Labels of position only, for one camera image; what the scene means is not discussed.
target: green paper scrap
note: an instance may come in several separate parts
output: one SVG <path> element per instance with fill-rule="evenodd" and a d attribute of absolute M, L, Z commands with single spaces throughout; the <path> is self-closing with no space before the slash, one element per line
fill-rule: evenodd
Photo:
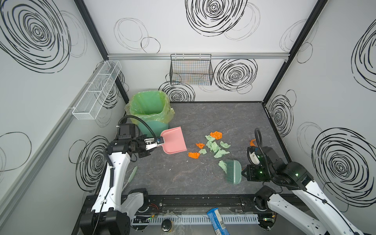
<path fill-rule="evenodd" d="M 210 151 L 211 151 L 211 145 L 212 145 L 213 143 L 212 142 L 210 142 L 210 140 L 206 143 L 206 146 L 210 149 Z"/>
<path fill-rule="evenodd" d="M 206 149 L 201 149 L 201 150 L 199 151 L 199 153 L 201 153 L 201 154 L 206 154 L 207 152 L 206 152 Z"/>
<path fill-rule="evenodd" d="M 214 137 L 211 137 L 210 135 L 205 135 L 206 139 L 210 142 L 213 142 L 215 140 Z"/>
<path fill-rule="evenodd" d="M 219 165 L 219 166 L 222 168 L 222 170 L 227 174 L 227 164 L 226 164 L 224 161 L 220 160 L 219 163 L 218 163 L 218 165 Z"/>
<path fill-rule="evenodd" d="M 224 150 L 224 149 L 220 149 L 220 150 L 218 150 L 218 152 L 214 155 L 214 157 L 215 157 L 215 158 L 220 158 L 220 157 L 222 157 L 223 155 L 228 154 L 228 153 L 230 153 L 230 152 L 226 152 L 226 150 Z"/>
<path fill-rule="evenodd" d="M 213 151 L 214 153 L 216 153 L 218 150 L 221 149 L 221 147 L 219 147 L 216 142 L 210 142 L 210 141 L 208 141 L 206 143 L 206 146 L 208 146 L 208 148 L 210 149 L 210 152 Z"/>
<path fill-rule="evenodd" d="M 219 144 L 220 144 L 222 147 L 224 147 L 225 149 L 228 149 L 228 148 L 231 146 L 231 144 L 224 143 L 223 141 L 219 142 Z"/>

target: white wire basket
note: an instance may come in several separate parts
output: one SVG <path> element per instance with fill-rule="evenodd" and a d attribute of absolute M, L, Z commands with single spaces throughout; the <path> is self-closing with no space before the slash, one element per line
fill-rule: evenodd
<path fill-rule="evenodd" d="M 108 93 L 119 75 L 121 64 L 119 61 L 105 61 L 85 91 L 72 114 L 78 120 L 94 120 L 103 106 Z"/>

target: small brush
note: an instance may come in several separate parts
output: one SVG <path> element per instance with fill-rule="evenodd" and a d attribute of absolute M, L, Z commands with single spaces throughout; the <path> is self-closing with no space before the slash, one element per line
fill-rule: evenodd
<path fill-rule="evenodd" d="M 226 160 L 227 172 L 226 180 L 231 184 L 238 184 L 241 182 L 241 165 L 236 160 Z"/>
<path fill-rule="evenodd" d="M 132 181 L 133 177 L 135 177 L 136 171 L 137 171 L 137 166 L 135 166 L 135 168 L 133 169 L 131 175 L 128 178 L 128 182 L 124 185 L 123 190 L 121 192 L 124 191 L 125 187 Z"/>

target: gray floor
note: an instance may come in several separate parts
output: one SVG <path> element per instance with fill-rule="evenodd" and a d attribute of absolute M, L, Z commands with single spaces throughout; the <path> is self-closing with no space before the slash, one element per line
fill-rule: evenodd
<path fill-rule="evenodd" d="M 253 194 L 262 183 L 248 182 L 242 177 L 238 185 L 226 182 L 218 166 L 220 160 L 238 160 L 244 168 L 249 162 L 247 147 L 254 139 L 254 130 L 260 128 L 263 146 L 272 147 L 285 160 L 285 156 L 260 103 L 174 103 L 175 116 L 170 128 L 181 126 L 187 152 L 168 155 L 159 147 L 148 157 L 129 164 L 126 179 L 138 166 L 137 174 L 124 193 L 134 188 L 146 188 L 149 194 Z M 231 144 L 230 153 L 214 158 L 208 151 L 198 159 L 188 152 L 198 152 L 196 143 L 206 144 L 205 135 L 223 133 L 222 141 Z M 280 191 L 271 183 L 266 185 Z"/>

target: black circle drawing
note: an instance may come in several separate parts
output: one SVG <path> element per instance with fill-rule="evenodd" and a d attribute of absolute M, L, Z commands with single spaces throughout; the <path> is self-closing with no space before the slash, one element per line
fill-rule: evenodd
<path fill-rule="evenodd" d="M 291 105 L 290 100 L 284 95 L 277 95 L 270 103 L 270 116 L 277 127 L 279 135 L 282 138 L 288 135 L 293 127 L 293 106 L 294 105 Z"/>
<path fill-rule="evenodd" d="M 95 119 L 97 125 L 101 128 L 106 127 L 111 122 L 112 109 L 101 109 Z"/>
<path fill-rule="evenodd" d="M 70 55 L 76 58 L 85 55 L 88 48 L 86 28 L 72 13 L 68 11 L 60 11 L 60 14 L 63 16 L 69 29 L 69 35 L 71 38 Z"/>
<path fill-rule="evenodd" d="M 170 81 L 164 82 L 158 90 L 165 92 L 172 102 L 194 101 L 196 94 L 190 85 L 178 81 L 172 82 L 173 85 Z"/>
<path fill-rule="evenodd" d="M 307 121 L 298 127 L 296 132 L 298 145 L 307 156 L 312 157 L 312 145 L 320 135 L 324 137 L 323 130 L 316 123 Z"/>
<path fill-rule="evenodd" d="M 127 83 L 125 83 L 125 77 L 124 77 L 124 74 L 122 71 L 120 71 L 119 75 L 118 75 L 118 78 L 120 80 L 120 82 L 122 83 L 122 85 L 124 86 L 125 88 L 125 92 L 128 92 L 129 91 L 129 86 Z M 120 94 L 120 91 L 119 89 L 117 88 L 116 84 L 114 84 L 114 89 L 116 90 L 116 94 L 118 95 L 119 98 L 122 98 L 121 97 L 121 94 Z"/>
<path fill-rule="evenodd" d="M 365 88 L 376 91 L 376 20 L 359 39 L 351 56 L 351 71 Z"/>
<path fill-rule="evenodd" d="M 205 85 L 198 85 L 198 87 L 200 88 L 200 90 L 204 91 L 204 92 L 214 92 L 214 91 L 218 91 L 220 90 L 219 87 L 217 86 L 205 86 Z"/>
<path fill-rule="evenodd" d="M 293 47 L 295 40 L 299 36 L 303 26 L 305 25 L 307 19 L 299 20 L 298 22 L 291 25 L 282 35 L 281 39 L 279 40 L 279 47 L 285 51 L 290 52 L 291 48 Z M 302 46 L 299 50 L 304 51 L 309 46 L 308 44 L 304 44 L 305 42 L 311 43 L 312 40 L 315 38 L 316 32 L 318 29 L 318 21 L 312 26 L 311 31 L 308 33 L 307 37 L 305 38 Z"/>
<path fill-rule="evenodd" d="M 141 48 L 146 53 L 158 53 L 161 50 L 161 44 L 153 37 L 146 37 L 141 40 Z"/>
<path fill-rule="evenodd" d="M 238 23 L 244 14 L 246 3 L 243 0 L 186 0 L 187 20 L 199 34 L 217 36 Z"/>
<path fill-rule="evenodd" d="M 21 149 L 23 155 L 14 148 Z M 23 132 L 8 132 L 0 136 L 0 183 L 4 172 L 18 169 L 29 160 L 31 150 L 31 140 Z"/>
<path fill-rule="evenodd" d="M 118 20 L 114 26 L 114 34 L 117 42 L 128 50 L 158 53 L 161 49 L 158 40 L 150 37 L 145 25 L 135 18 Z"/>
<path fill-rule="evenodd" d="M 127 86 L 126 91 L 128 91 L 129 86 L 125 83 L 124 74 L 121 71 L 119 72 L 118 78 L 119 78 L 120 82 L 123 84 L 123 86 Z M 111 86 L 111 88 L 105 88 L 105 90 L 109 90 L 108 95 L 106 96 L 105 100 L 103 100 L 103 96 L 100 96 L 98 98 L 98 101 L 103 102 L 104 108 L 112 109 L 118 103 L 119 99 L 121 98 L 121 94 L 120 94 L 120 91 L 117 88 L 115 83 L 113 83 L 113 84 L 107 83 L 106 85 Z"/>
<path fill-rule="evenodd" d="M 289 106 L 290 108 L 294 107 L 296 104 L 296 93 L 294 90 L 287 90 L 285 97 L 287 97 L 287 100 L 285 101 L 285 104 Z"/>
<path fill-rule="evenodd" d="M 215 68 L 214 82 L 222 90 L 245 94 L 252 89 L 257 69 L 254 59 L 224 59 Z"/>
<path fill-rule="evenodd" d="M 313 54 L 312 44 L 309 43 L 309 42 L 305 42 L 300 47 L 300 49 L 299 49 L 299 51 L 296 55 L 296 60 L 298 61 L 298 63 L 304 64 L 305 62 L 307 62 L 312 57 L 312 54 Z"/>
<path fill-rule="evenodd" d="M 0 48 L 38 73 L 61 71 L 69 60 L 68 27 L 53 1 L 1 1 Z"/>
<path fill-rule="evenodd" d="M 363 136 L 347 128 L 329 128 L 316 138 L 312 156 L 317 156 L 312 163 L 320 181 L 336 198 L 355 207 L 376 202 L 376 148 Z"/>
<path fill-rule="evenodd" d="M 260 25 L 260 10 L 253 3 L 243 3 L 246 7 L 240 20 L 224 35 L 231 40 L 240 41 L 253 34 Z"/>
<path fill-rule="evenodd" d="M 104 136 L 97 135 L 85 142 L 82 150 L 76 153 L 72 152 L 74 145 L 83 145 L 84 140 L 75 141 L 69 148 L 68 159 L 76 165 L 76 181 L 78 186 L 86 192 L 94 192 L 97 183 L 102 175 L 103 168 L 106 166 L 106 160 L 103 156 L 103 150 L 109 145 Z"/>

